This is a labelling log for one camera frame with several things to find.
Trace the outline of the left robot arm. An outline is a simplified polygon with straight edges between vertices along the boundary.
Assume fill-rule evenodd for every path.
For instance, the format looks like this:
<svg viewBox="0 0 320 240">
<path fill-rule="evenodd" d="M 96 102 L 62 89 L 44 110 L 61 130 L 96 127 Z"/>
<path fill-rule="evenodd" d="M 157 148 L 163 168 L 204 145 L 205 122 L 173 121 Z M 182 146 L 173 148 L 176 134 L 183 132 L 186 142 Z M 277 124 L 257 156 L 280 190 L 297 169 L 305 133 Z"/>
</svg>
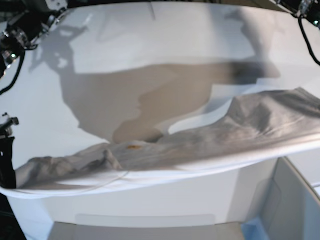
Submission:
<svg viewBox="0 0 320 240">
<path fill-rule="evenodd" d="M 312 26 L 320 29 L 320 1 L 319 0 L 271 0 L 273 4 L 287 11 L 292 17 L 297 19 L 303 39 L 306 43 L 308 52 L 313 61 L 319 66 L 320 60 L 317 59 L 311 43 L 306 34 L 303 20 L 308 21 Z"/>
</svg>

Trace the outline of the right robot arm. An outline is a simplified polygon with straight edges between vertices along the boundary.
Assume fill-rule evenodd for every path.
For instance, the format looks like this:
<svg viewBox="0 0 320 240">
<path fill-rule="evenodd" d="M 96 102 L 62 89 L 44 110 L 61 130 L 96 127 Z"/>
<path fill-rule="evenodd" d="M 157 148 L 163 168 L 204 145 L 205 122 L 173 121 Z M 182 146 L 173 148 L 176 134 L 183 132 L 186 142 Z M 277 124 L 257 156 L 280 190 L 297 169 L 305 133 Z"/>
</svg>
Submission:
<svg viewBox="0 0 320 240">
<path fill-rule="evenodd" d="M 24 10 L 8 20 L 6 29 L 0 33 L 0 77 L 5 76 L 12 64 L 19 60 L 12 82 L 0 91 L 3 95 L 15 85 L 27 51 L 35 50 L 39 42 L 48 35 L 65 17 L 69 8 L 67 0 L 23 0 Z M 0 116 L 0 186 L 5 189 L 17 187 L 13 169 L 12 126 L 19 125 L 19 119 L 8 113 Z"/>
</svg>

